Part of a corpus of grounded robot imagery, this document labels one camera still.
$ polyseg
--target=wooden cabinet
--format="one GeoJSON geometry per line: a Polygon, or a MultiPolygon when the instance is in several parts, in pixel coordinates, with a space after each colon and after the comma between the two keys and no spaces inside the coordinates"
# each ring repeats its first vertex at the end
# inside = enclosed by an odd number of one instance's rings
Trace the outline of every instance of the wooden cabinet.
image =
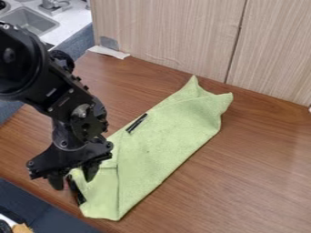
{"type": "Polygon", "coordinates": [[[309,0],[92,0],[95,40],[132,56],[311,103],[309,0]]]}
{"type": "Polygon", "coordinates": [[[311,1],[249,0],[227,83],[311,104],[311,1]]]}
{"type": "Polygon", "coordinates": [[[245,0],[93,0],[95,38],[132,56],[224,82],[245,0]]]}

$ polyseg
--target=metal sink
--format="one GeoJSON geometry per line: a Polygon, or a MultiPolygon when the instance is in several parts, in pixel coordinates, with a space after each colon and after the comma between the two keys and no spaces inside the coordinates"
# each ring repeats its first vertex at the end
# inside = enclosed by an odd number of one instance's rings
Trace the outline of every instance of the metal sink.
{"type": "Polygon", "coordinates": [[[59,26],[59,23],[36,11],[22,6],[0,17],[0,21],[19,25],[32,33],[41,36],[59,26]]]}

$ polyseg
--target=microfiber cloth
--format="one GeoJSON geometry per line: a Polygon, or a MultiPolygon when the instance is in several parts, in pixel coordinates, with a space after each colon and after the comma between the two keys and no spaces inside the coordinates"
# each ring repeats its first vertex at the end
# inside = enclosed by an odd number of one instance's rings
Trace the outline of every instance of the microfiber cloth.
{"type": "Polygon", "coordinates": [[[81,169],[71,174],[86,202],[89,218],[119,220],[158,187],[220,129],[231,93],[214,95],[193,76],[178,92],[152,109],[131,133],[121,128],[108,138],[115,147],[95,178],[87,183],[81,169]]]}

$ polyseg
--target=wooden countertop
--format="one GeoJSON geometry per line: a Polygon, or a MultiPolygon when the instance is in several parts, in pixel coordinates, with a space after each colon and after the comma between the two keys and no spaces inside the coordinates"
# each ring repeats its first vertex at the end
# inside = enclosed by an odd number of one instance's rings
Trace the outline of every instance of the wooden countertop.
{"type": "MultiPolygon", "coordinates": [[[[128,57],[87,53],[75,73],[104,101],[108,135],[181,88],[190,75],[128,57]]],[[[106,232],[310,232],[311,116],[306,107],[199,78],[233,92],[218,135],[120,222],[84,221],[106,232]]],[[[68,190],[31,181],[25,162],[50,144],[50,120],[24,106],[0,129],[0,174],[83,218],[68,190]]]]}

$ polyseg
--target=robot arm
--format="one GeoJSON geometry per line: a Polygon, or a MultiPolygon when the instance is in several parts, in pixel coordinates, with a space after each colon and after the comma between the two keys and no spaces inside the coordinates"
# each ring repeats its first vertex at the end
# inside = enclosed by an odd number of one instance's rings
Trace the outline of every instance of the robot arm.
{"type": "Polygon", "coordinates": [[[0,22],[0,39],[0,99],[27,103],[53,122],[52,145],[27,162],[30,177],[48,178],[63,189],[63,177],[81,167],[92,180],[99,164],[112,156],[113,145],[101,136],[108,127],[105,107],[78,76],[56,63],[36,35],[0,22]]]}

